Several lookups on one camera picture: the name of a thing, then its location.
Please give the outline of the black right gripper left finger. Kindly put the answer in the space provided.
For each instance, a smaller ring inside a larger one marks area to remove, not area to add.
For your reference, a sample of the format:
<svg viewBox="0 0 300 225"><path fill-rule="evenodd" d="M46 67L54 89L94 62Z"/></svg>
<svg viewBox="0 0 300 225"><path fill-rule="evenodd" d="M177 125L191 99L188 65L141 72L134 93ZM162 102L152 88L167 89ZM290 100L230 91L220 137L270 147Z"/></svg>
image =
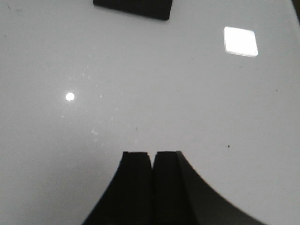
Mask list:
<svg viewBox="0 0 300 225"><path fill-rule="evenodd" d="M83 224L152 224L152 168L148 153L123 152L112 181Z"/></svg>

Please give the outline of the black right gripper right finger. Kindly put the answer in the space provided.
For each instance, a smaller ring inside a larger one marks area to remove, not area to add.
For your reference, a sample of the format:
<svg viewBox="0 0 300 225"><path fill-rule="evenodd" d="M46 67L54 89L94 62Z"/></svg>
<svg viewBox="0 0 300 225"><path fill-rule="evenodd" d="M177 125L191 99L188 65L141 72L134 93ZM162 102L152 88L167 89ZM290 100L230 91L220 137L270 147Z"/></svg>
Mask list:
<svg viewBox="0 0 300 225"><path fill-rule="evenodd" d="M153 164L155 225L260 225L194 170L180 151L158 152Z"/></svg>

